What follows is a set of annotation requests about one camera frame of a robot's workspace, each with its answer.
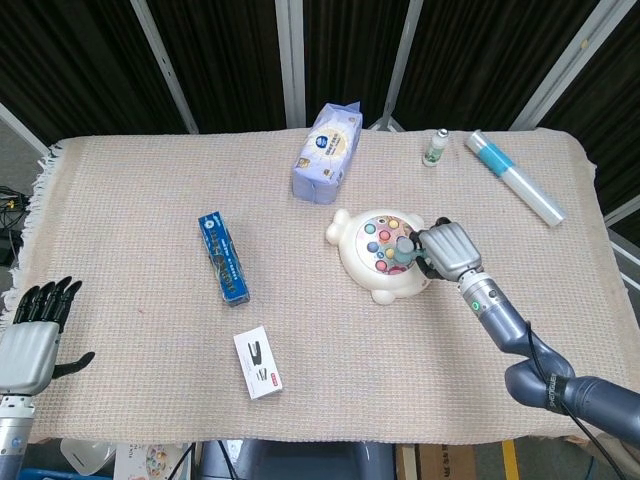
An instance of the black curtain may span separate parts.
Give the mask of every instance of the black curtain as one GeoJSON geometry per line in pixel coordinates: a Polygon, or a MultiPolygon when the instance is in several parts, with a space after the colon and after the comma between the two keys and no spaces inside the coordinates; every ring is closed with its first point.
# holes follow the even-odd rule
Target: black curtain
{"type": "Polygon", "coordinates": [[[304,0],[307,125],[327,103],[382,116],[408,0],[304,0]]]}
{"type": "Polygon", "coordinates": [[[393,117],[507,130],[597,0],[426,0],[393,117]]]}
{"type": "Polygon", "coordinates": [[[42,142],[184,133],[128,1],[3,1],[0,101],[42,142]]]}
{"type": "Polygon", "coordinates": [[[640,210],[614,223],[611,230],[640,247],[640,210]]]}
{"type": "MultiPolygon", "coordinates": [[[[598,166],[595,185],[603,213],[640,195],[640,3],[600,46],[540,126],[565,130],[580,140],[598,166]]],[[[635,225],[640,231],[640,223],[635,225]]]]}
{"type": "Polygon", "coordinates": [[[200,133],[286,128],[273,0],[149,0],[200,133]]]}

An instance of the blue box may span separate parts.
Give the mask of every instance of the blue box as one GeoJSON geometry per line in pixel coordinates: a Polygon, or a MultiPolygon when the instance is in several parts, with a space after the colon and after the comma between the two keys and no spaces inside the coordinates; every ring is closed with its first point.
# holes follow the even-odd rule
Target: blue box
{"type": "Polygon", "coordinates": [[[97,477],[91,475],[84,477],[78,473],[55,472],[53,470],[40,470],[37,468],[25,468],[20,472],[20,480],[112,480],[111,477],[97,477]]]}
{"type": "Polygon", "coordinates": [[[248,302],[249,289],[244,272],[220,212],[200,217],[198,223],[220,283],[222,298],[232,307],[248,302]]]}

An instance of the white tube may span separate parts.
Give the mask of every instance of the white tube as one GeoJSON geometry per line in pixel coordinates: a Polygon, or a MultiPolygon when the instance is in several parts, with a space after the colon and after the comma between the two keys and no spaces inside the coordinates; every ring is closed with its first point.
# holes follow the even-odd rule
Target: white tube
{"type": "Polygon", "coordinates": [[[558,225],[566,218],[566,214],[558,204],[540,190],[517,166],[507,168],[500,178],[550,227],[558,225]]]}
{"type": "Polygon", "coordinates": [[[467,146],[499,178],[504,180],[547,225],[553,227],[566,218],[564,211],[544,193],[502,150],[480,130],[467,138],[467,146]]]}

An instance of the white toy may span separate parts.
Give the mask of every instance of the white toy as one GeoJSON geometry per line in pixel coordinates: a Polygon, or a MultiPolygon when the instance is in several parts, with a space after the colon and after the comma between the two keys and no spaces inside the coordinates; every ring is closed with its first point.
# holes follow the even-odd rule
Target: white toy
{"type": "Polygon", "coordinates": [[[420,293],[429,284],[414,261],[415,255],[396,248],[398,239],[422,229],[424,220],[418,215],[379,209],[351,217],[340,209],[327,228],[326,238],[330,244],[338,245],[340,259],[351,278],[371,290],[376,303],[389,305],[396,298],[420,293]]]}

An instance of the robotic hand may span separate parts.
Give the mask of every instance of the robotic hand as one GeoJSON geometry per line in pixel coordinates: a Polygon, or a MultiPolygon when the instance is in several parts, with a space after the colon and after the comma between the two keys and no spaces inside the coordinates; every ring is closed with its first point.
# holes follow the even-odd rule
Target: robotic hand
{"type": "Polygon", "coordinates": [[[581,418],[640,447],[640,394],[597,377],[576,377],[571,364],[531,332],[493,279],[464,229],[440,218],[429,230],[398,244],[421,250],[418,265],[428,278],[458,283],[458,289],[497,347],[528,357],[505,372],[507,391],[523,405],[581,418]]]}
{"type": "Polygon", "coordinates": [[[82,282],[66,277],[33,287],[22,297],[13,324],[0,341],[0,479],[17,478],[33,425],[32,397],[52,379],[82,370],[94,352],[55,365],[71,302],[82,282]]]}

